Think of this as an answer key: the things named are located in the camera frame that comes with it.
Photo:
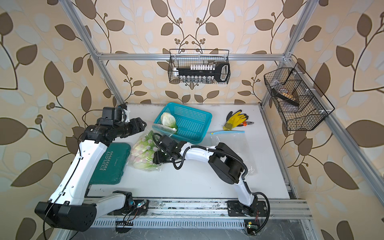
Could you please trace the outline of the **large chinese cabbage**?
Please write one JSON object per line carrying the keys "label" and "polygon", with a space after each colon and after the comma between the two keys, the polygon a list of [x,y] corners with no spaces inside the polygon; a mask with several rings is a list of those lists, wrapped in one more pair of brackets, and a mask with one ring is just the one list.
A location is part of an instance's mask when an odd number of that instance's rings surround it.
{"label": "large chinese cabbage", "polygon": [[153,141],[153,132],[151,131],[134,145],[130,163],[135,169],[144,171],[156,170],[158,165],[153,163],[153,158],[157,150],[159,149]]}

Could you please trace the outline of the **pink dotted zipper bag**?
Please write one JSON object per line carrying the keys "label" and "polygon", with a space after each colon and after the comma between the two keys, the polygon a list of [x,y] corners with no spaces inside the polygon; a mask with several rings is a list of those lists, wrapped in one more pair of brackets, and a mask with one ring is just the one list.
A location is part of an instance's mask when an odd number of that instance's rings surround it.
{"label": "pink dotted zipper bag", "polygon": [[157,165],[153,162],[155,153],[160,150],[153,140],[153,135],[160,134],[171,137],[176,132],[176,128],[170,128],[161,124],[150,124],[131,148],[127,166],[146,172],[160,172],[162,164]]}

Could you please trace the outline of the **clear blue-zip zipper bag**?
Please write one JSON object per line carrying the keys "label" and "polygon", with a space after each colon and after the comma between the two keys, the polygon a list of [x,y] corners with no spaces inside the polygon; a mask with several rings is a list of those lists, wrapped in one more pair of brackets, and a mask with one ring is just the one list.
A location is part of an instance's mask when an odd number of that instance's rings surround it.
{"label": "clear blue-zip zipper bag", "polygon": [[226,144],[240,158],[242,158],[248,168],[249,175],[252,176],[257,174],[258,171],[256,161],[251,152],[251,148],[248,144],[244,131],[218,131],[209,133],[207,137],[210,139],[212,146],[216,146],[219,143]]}

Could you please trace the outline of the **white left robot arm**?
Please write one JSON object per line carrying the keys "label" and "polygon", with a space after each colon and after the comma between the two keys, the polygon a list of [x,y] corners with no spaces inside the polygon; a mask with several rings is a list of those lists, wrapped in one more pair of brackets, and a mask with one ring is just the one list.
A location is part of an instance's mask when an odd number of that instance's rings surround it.
{"label": "white left robot arm", "polygon": [[127,107],[103,108],[102,117],[79,137],[79,148],[64,179],[47,202],[39,202],[35,214],[53,228],[85,232],[95,220],[133,206],[132,193],[114,191],[102,198],[85,200],[90,179],[107,148],[116,138],[141,133],[147,124],[129,118]]}

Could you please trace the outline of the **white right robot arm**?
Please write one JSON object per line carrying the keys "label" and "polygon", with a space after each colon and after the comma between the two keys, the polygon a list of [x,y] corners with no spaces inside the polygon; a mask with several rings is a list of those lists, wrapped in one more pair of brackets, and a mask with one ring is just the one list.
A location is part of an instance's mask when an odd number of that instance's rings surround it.
{"label": "white right robot arm", "polygon": [[218,143],[214,147],[203,147],[185,141],[176,142],[158,133],[154,133],[152,139],[158,148],[154,164],[171,163],[176,170],[180,170],[187,160],[200,161],[208,164],[223,182],[232,185],[238,199],[227,201],[230,217],[269,218],[271,210],[267,196],[250,190],[246,182],[248,167],[229,146]]}

